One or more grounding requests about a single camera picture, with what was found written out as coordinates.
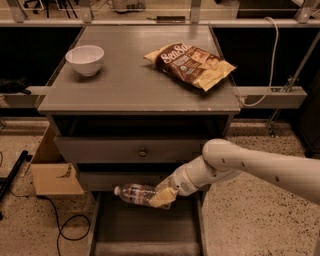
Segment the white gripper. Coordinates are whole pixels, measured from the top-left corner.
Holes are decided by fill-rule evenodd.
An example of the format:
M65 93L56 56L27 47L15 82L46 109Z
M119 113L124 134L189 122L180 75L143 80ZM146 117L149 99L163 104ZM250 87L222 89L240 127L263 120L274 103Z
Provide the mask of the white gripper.
M187 165L184 164L161 181L155 188L158 192L149 200L150 206L160 208L175 201L177 194L189 196L198 191L199 188L192 183L187 171Z

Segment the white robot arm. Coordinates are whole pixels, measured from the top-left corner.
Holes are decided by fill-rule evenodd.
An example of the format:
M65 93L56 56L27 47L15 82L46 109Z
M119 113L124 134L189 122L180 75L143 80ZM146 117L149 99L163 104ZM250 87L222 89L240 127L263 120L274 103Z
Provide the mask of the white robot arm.
M169 202L206 187L206 256L319 256L317 159L213 139L157 186L156 200Z

